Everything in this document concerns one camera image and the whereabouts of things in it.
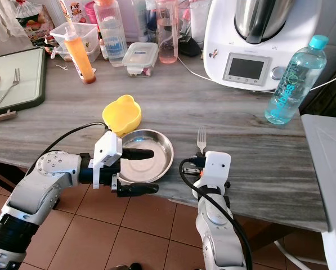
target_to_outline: stainless steel plate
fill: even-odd
[[[150,183],[165,175],[173,163],[174,150],[169,139],[151,129],[135,130],[123,138],[123,147],[150,149],[154,157],[145,160],[121,159],[119,178],[128,183]]]

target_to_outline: kitchen appliance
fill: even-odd
[[[208,76],[224,86],[275,89],[314,34],[321,0],[213,0],[204,43]]]

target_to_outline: gray wooden countertop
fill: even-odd
[[[198,57],[183,60],[206,76]],[[67,65],[69,70],[56,64]],[[178,165],[198,151],[196,133],[204,125],[205,150],[232,156],[228,194],[233,213],[312,231],[327,230],[300,116],[283,127],[268,123],[263,112],[271,94],[200,79],[179,62],[163,65],[158,60],[151,78],[130,78],[124,67],[113,68],[101,57],[92,66],[97,69],[96,82],[84,85],[71,62],[59,56],[48,60],[45,102],[19,111],[16,119],[0,122],[0,162],[29,167],[57,137],[82,124],[101,121],[107,104],[130,94],[142,109],[139,128],[162,132],[174,147],[174,162],[157,181],[159,196],[196,204],[179,176]],[[91,127],[70,135],[55,149],[92,155],[101,135],[101,127]]]

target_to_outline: silver fork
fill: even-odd
[[[205,127],[200,127],[198,129],[198,137],[196,138],[196,145],[200,149],[200,152],[203,153],[204,148],[207,146],[207,132]]]
[[[0,103],[3,101],[3,99],[6,97],[6,95],[8,94],[9,90],[11,88],[13,88],[14,86],[18,85],[20,82],[20,69],[15,69],[15,73],[14,73],[14,81],[12,82],[12,86],[9,87],[9,89],[3,94],[3,96],[0,98]]]

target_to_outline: black cable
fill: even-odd
[[[184,172],[183,172],[183,165],[186,162],[193,163],[194,159],[193,158],[183,159],[180,162],[179,174],[180,174],[181,178],[191,189],[196,191],[196,193],[198,193],[202,197],[206,198],[212,205],[214,205],[229,220],[229,222],[233,225],[233,227],[235,228],[235,230],[237,231],[237,233],[239,234],[239,236],[243,240],[244,245],[246,247],[247,255],[246,255],[246,258],[245,258],[245,264],[247,265],[247,270],[252,270],[253,269],[252,250],[250,249],[249,242],[248,242],[247,236],[245,235],[245,232],[244,232],[243,228],[241,227],[241,225],[237,221],[232,219],[231,216],[228,214],[228,212],[225,211],[216,201],[214,201],[205,192],[203,192],[202,190],[200,190],[199,188],[197,188],[196,186],[194,186],[192,183],[190,183],[188,181],[188,179],[185,177]]]
[[[81,129],[84,129],[84,128],[88,128],[88,127],[91,127],[92,125],[102,125],[105,130],[110,130],[109,127],[103,123],[103,122],[92,122],[92,123],[89,123],[89,124],[86,124],[86,125],[82,125],[81,127],[78,127],[78,128],[74,128],[72,129],[71,131],[68,131],[66,132],[64,135],[60,136],[58,139],[56,139],[52,144],[50,144],[39,156],[38,158],[36,159],[36,161],[33,163],[33,165],[31,165],[31,167],[29,168],[29,170],[26,172],[25,176],[27,176],[29,173],[31,173],[37,163],[37,161],[39,160],[39,158],[48,153],[51,148],[53,148],[58,142],[60,142],[62,139],[64,139],[65,137],[69,136],[70,134],[76,132],[76,131],[79,131]]]

